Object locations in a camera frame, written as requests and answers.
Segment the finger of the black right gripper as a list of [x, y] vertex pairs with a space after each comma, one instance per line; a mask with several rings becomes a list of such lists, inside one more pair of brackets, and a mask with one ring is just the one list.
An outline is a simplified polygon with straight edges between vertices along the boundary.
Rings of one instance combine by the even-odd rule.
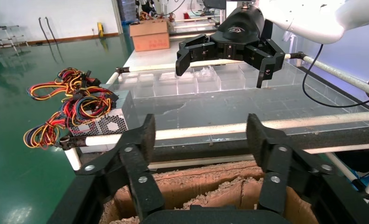
[[284, 59], [284, 51], [271, 39], [260, 39], [244, 48], [244, 62], [259, 71], [256, 88], [261, 88], [263, 81], [271, 80], [282, 69]]
[[175, 64], [176, 75], [182, 76], [192, 62], [216, 59], [215, 43], [206, 34], [188, 38], [179, 44]]

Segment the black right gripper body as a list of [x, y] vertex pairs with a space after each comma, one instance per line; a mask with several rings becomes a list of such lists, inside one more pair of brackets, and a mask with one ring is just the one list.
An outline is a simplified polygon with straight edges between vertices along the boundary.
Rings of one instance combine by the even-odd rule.
[[209, 36], [214, 43], [213, 55], [219, 59], [254, 61], [272, 57], [274, 49], [263, 36], [265, 19], [261, 10], [251, 4], [236, 8], [217, 31]]

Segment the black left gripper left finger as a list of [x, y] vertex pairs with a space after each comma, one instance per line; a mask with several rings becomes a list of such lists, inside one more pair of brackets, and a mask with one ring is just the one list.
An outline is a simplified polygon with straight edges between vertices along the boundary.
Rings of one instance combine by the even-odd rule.
[[93, 169], [86, 166], [78, 172], [75, 196], [81, 206], [77, 212], [84, 215], [90, 203], [96, 203], [100, 213], [102, 205], [124, 186], [129, 187], [139, 218], [163, 209], [162, 193], [148, 168], [155, 139], [155, 116], [148, 114], [140, 127], [125, 131], [113, 149], [93, 160]]

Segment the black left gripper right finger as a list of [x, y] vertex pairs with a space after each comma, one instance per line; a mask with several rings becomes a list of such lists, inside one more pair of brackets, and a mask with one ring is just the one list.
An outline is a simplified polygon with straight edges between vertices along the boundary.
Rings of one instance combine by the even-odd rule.
[[286, 189], [292, 188], [311, 203], [322, 188], [322, 177], [337, 173], [336, 167], [299, 149], [284, 131], [266, 127], [250, 113], [246, 124], [248, 148], [264, 178], [259, 208], [283, 214]]

